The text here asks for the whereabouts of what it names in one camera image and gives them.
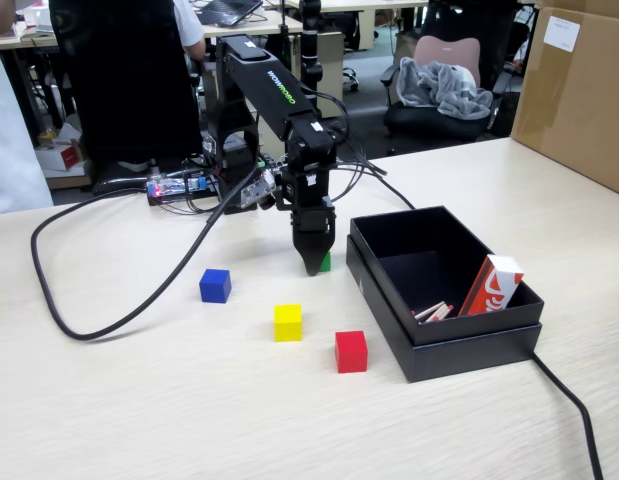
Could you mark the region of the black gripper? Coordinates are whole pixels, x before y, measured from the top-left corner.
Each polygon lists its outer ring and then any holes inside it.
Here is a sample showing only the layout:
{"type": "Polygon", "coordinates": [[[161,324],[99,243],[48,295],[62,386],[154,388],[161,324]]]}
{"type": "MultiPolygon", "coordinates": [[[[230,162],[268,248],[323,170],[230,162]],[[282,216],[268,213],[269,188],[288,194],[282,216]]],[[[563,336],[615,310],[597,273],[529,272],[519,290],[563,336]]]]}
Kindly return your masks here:
{"type": "Polygon", "coordinates": [[[329,197],[329,170],[309,172],[283,167],[279,175],[279,209],[292,212],[293,245],[308,275],[317,275],[323,256],[335,241],[335,208],[329,197]]]}

